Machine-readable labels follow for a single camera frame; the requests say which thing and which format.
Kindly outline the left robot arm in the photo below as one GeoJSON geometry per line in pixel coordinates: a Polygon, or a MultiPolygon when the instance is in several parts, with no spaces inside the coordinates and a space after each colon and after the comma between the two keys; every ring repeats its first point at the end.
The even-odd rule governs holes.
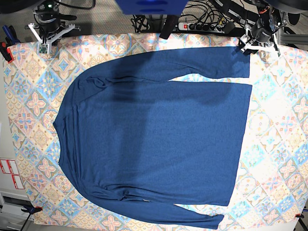
{"type": "Polygon", "coordinates": [[[300,14],[308,11],[306,0],[250,0],[248,3],[257,7],[258,20],[253,26],[245,25],[245,34],[238,43],[242,53],[265,51],[279,56],[279,44],[308,44],[307,34],[285,32],[288,24],[295,25],[300,14]]]}

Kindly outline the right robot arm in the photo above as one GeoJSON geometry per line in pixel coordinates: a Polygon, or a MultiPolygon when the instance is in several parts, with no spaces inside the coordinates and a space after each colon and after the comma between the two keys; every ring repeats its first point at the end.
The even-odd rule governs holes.
{"type": "Polygon", "coordinates": [[[61,14],[60,5],[77,10],[91,10],[95,7],[96,1],[93,0],[90,7],[81,7],[63,3],[60,0],[2,0],[0,2],[0,16],[27,9],[32,10],[35,23],[28,24],[26,29],[32,31],[42,46],[50,48],[57,45],[64,34],[71,30],[80,30],[80,27],[75,24],[65,24],[65,21],[74,21],[77,17],[61,14]]]}

